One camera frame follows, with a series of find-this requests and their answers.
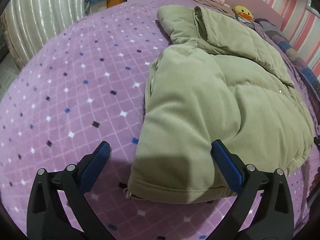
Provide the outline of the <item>purple diamond pattern bedspread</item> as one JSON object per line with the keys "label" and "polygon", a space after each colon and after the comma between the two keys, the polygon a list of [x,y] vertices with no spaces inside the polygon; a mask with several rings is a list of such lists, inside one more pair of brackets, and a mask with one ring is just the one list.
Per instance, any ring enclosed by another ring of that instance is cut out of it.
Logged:
{"label": "purple diamond pattern bedspread", "polygon": [[126,199],[124,184],[143,120],[149,64],[169,45],[159,7],[192,0],[135,0],[88,16],[52,38],[1,101],[1,201],[26,230],[36,172],[61,171],[95,150],[111,160],[86,198],[117,239],[205,239],[233,198],[195,205]]}

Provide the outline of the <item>silver white pleated curtain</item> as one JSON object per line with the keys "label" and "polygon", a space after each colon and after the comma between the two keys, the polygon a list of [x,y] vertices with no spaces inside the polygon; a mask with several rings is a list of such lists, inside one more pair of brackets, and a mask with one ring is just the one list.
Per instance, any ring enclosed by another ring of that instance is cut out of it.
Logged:
{"label": "silver white pleated curtain", "polygon": [[85,0],[10,0],[1,15],[1,26],[18,68],[85,13]]}

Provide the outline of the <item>yellow duck plush toy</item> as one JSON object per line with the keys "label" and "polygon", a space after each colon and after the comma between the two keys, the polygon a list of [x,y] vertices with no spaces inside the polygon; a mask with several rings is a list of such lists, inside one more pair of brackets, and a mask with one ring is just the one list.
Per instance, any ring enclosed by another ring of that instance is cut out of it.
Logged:
{"label": "yellow duck plush toy", "polygon": [[242,18],[247,21],[253,21],[254,16],[253,14],[243,5],[236,5],[232,11],[238,16],[239,18]]}

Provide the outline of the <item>beige padded jacket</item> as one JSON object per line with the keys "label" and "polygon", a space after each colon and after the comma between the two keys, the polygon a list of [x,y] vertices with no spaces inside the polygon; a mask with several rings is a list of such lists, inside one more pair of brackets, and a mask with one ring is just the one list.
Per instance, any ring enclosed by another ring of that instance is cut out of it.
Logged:
{"label": "beige padded jacket", "polygon": [[314,125],[280,53],[208,8],[166,5],[157,20],[171,45],[150,65],[127,196],[168,204],[231,196],[210,155],[218,139],[261,171],[301,167]]}

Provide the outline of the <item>brown pillow cover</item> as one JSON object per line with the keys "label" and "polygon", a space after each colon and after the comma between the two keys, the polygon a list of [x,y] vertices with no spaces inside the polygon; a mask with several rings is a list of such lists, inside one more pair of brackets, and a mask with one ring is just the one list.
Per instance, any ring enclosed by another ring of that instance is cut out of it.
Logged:
{"label": "brown pillow cover", "polygon": [[225,14],[228,14],[231,17],[235,18],[235,13],[231,10],[231,8],[226,7],[224,5],[220,5],[217,2],[214,2],[214,1],[211,1],[211,0],[193,0],[193,1],[198,2],[198,3],[202,4],[202,5],[206,5],[206,6],[210,7],[210,8],[217,9],[218,11],[223,12]]}

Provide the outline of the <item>patchwork blue grey blanket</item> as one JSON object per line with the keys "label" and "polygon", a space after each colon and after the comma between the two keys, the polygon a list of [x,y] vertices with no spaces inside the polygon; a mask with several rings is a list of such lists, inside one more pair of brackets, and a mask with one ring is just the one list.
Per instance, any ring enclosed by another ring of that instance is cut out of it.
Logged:
{"label": "patchwork blue grey blanket", "polygon": [[255,22],[262,26],[268,37],[285,53],[306,82],[313,86],[315,90],[319,90],[319,81],[306,62],[298,56],[298,53],[289,44],[288,40],[284,37],[284,34],[265,18],[257,18],[255,19]]}

